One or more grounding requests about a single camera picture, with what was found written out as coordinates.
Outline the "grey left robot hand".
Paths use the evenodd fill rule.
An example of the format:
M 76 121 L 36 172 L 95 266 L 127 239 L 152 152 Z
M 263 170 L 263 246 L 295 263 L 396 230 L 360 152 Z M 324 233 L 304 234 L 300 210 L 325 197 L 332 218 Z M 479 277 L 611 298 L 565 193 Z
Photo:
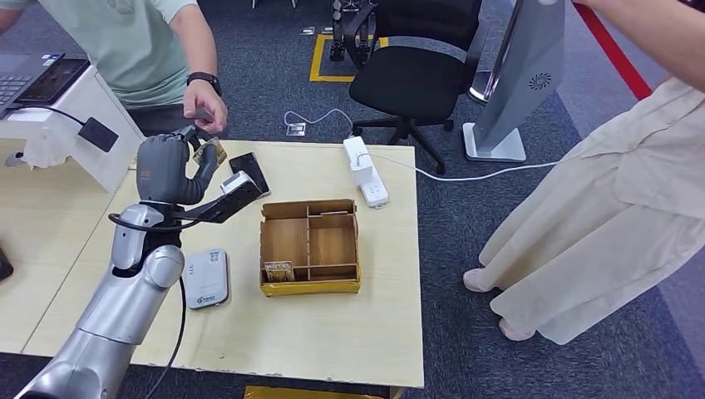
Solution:
M 204 198 L 220 164 L 219 150 L 213 143 L 199 145 L 199 169 L 188 177 L 185 167 L 193 140 L 198 140 L 198 129 L 186 126 L 150 136 L 141 144 L 136 157 L 136 186 L 142 201 L 194 205 Z

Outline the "person's left hand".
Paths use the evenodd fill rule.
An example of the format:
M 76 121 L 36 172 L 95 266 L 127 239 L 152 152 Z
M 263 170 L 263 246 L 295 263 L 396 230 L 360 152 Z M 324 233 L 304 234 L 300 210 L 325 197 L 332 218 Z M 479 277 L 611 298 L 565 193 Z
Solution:
M 221 133 L 226 125 L 228 111 L 221 96 L 210 83 L 194 80 L 185 89 L 183 113 L 202 130 L 210 134 Z

